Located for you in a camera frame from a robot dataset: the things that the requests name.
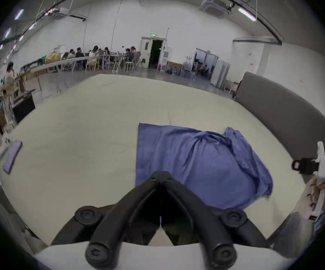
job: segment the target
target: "gray padded edge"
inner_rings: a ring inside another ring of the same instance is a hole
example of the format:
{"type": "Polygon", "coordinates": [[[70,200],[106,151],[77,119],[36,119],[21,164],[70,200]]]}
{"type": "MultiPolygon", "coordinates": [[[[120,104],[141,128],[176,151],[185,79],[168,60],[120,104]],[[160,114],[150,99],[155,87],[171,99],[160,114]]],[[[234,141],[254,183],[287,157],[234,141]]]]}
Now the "gray padded edge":
{"type": "Polygon", "coordinates": [[[325,146],[325,116],[280,84],[246,72],[235,101],[255,115],[294,160],[317,157],[318,141],[325,146]]]}

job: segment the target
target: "blue cloth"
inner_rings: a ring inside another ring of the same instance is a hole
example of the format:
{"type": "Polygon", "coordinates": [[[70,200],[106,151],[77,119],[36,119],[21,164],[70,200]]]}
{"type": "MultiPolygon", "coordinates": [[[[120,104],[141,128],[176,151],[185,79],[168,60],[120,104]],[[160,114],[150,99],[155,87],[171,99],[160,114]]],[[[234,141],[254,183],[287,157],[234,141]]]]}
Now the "blue cloth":
{"type": "Polygon", "coordinates": [[[243,209],[270,195],[272,177],[239,131],[225,134],[139,124],[136,186],[154,171],[169,171],[205,204],[243,209]]]}

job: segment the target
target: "wooden table leg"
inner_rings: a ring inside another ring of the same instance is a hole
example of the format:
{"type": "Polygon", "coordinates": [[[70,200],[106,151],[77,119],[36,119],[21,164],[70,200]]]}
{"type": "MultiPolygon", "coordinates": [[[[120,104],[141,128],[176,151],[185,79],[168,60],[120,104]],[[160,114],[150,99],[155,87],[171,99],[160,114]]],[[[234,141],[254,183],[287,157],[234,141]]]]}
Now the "wooden table leg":
{"type": "Polygon", "coordinates": [[[42,93],[42,92],[43,92],[43,89],[41,89],[41,84],[40,84],[39,74],[37,74],[37,78],[38,78],[39,88],[40,88],[40,91],[41,91],[41,93],[42,93]]]}

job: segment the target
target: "stool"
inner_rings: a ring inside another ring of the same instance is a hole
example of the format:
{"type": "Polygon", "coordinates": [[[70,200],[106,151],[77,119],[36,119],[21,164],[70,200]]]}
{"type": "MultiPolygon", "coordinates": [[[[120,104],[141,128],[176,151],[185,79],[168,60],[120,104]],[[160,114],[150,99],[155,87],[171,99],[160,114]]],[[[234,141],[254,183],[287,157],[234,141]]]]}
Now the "stool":
{"type": "Polygon", "coordinates": [[[126,67],[126,74],[128,73],[129,68],[130,68],[130,71],[131,71],[131,69],[134,71],[134,63],[133,62],[126,62],[124,65],[124,71],[125,71],[125,67],[126,67]]]}

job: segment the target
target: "yellow bag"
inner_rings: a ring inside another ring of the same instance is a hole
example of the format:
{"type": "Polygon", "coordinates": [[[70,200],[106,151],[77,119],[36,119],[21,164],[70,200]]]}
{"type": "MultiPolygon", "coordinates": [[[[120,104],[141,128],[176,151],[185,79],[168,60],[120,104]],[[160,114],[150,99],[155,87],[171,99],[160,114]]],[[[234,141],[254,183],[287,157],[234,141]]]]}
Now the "yellow bag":
{"type": "Polygon", "coordinates": [[[46,55],[45,64],[60,61],[60,53],[52,52],[46,55]]]}

